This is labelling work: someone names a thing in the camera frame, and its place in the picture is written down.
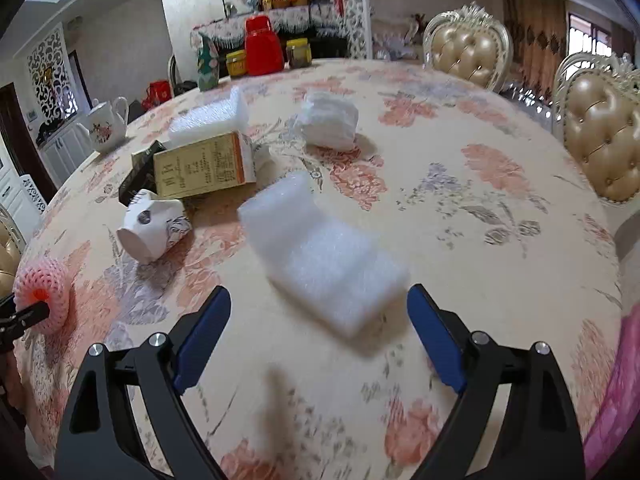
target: lace tablecloth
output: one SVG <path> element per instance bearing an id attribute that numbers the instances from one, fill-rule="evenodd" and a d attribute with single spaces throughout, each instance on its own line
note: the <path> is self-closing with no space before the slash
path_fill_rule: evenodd
<path id="1" fill-rule="evenodd" d="M 340 20 L 333 4 L 271 9 L 265 14 L 276 32 L 303 34 L 311 27 L 316 27 L 325 32 L 332 31 L 332 34 L 338 34 L 340 28 Z M 251 15 L 242 14 L 193 27 L 190 35 L 191 48 L 196 50 L 202 46 L 200 32 L 211 38 L 219 48 L 241 48 L 244 44 L 244 22 Z"/>
<path id="2" fill-rule="evenodd" d="M 114 237 L 118 184 L 130 152 L 164 139 L 189 108 L 243 87 L 255 146 L 272 160 L 256 186 L 187 201 L 194 232 L 139 266 Z M 307 92 L 345 96 L 360 110 L 358 147 L 306 148 L 291 118 Z M 184 403 L 230 479 L 411 476 L 455 395 L 430 367 L 403 302 L 345 341 L 277 293 L 247 245 L 236 209 L 289 171 L 308 171 L 319 206 L 371 233 L 441 308 L 498 343 L 547 341 L 585 433 L 618 344 L 618 263 L 605 217 L 560 144 L 496 94 L 403 63 L 314 62 L 311 68 L 223 82 L 155 108 L 129 141 L 93 154 L 47 206 L 22 264 L 47 254 L 73 276 L 70 315 L 55 336 L 30 335 L 17 355 L 28 421 L 53 453 L 76 371 L 93 342 L 139 345 L 198 309 L 217 284 L 232 315 Z M 500 390 L 482 465 L 506 405 Z M 132 403 L 154 466 L 166 471 L 139 391 Z"/>

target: blue gripper pad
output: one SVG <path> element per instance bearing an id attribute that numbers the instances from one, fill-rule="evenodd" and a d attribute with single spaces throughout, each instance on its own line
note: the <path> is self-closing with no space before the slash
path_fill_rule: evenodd
<path id="1" fill-rule="evenodd" d="M 198 383 L 231 316 L 231 296 L 226 288 L 220 287 L 220 289 L 219 293 L 204 307 L 204 314 L 193 327 L 176 356 L 177 373 L 174 377 L 174 388 L 180 395 L 187 388 Z"/>
<path id="2" fill-rule="evenodd" d="M 415 331 L 436 368 L 443 384 L 459 394 L 466 386 L 462 371 L 462 352 L 418 285 L 412 286 L 406 297 L 406 309 Z"/>

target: brown curtain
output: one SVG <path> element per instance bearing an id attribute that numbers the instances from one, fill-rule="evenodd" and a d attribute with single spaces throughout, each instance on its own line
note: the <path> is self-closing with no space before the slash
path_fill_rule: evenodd
<path id="1" fill-rule="evenodd" d="M 611 22 L 611 49 L 618 57 L 622 57 L 626 52 L 631 55 L 631 61 L 635 61 L 636 38 L 616 22 Z"/>
<path id="2" fill-rule="evenodd" d="M 566 55 L 564 0 L 504 0 L 504 25 L 523 83 L 551 99 L 556 70 Z"/>

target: gold leather chair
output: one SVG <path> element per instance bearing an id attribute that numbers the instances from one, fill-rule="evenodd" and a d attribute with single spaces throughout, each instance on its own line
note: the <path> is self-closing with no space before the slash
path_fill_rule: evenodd
<path id="1" fill-rule="evenodd" d="M 0 205 L 0 298 L 11 294 L 26 242 L 8 211 Z"/>
<path id="2" fill-rule="evenodd" d="M 552 133 L 601 197 L 615 234 L 640 209 L 633 200 L 640 190 L 640 70 L 629 54 L 621 60 L 579 52 L 560 64 L 553 99 Z"/>
<path id="3" fill-rule="evenodd" d="M 424 30 L 424 64 L 499 92 L 513 59 L 502 23 L 475 2 L 438 14 Z"/>

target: yellow jar lid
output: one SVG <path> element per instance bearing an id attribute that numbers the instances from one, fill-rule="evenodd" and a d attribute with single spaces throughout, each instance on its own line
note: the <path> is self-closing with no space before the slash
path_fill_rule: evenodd
<path id="1" fill-rule="evenodd" d="M 232 58 L 234 58 L 234 57 L 243 57 L 243 56 L 246 56 L 246 51 L 245 51 L 244 49 L 242 49 L 242 50 L 236 50 L 235 52 L 229 52 L 229 53 L 226 55 L 226 58 L 227 58 L 227 59 L 229 59 L 229 60 L 231 60 L 231 59 L 232 59 Z"/>
<path id="2" fill-rule="evenodd" d="M 296 40 L 287 41 L 287 46 L 305 46 L 308 43 L 306 38 L 297 38 Z"/>

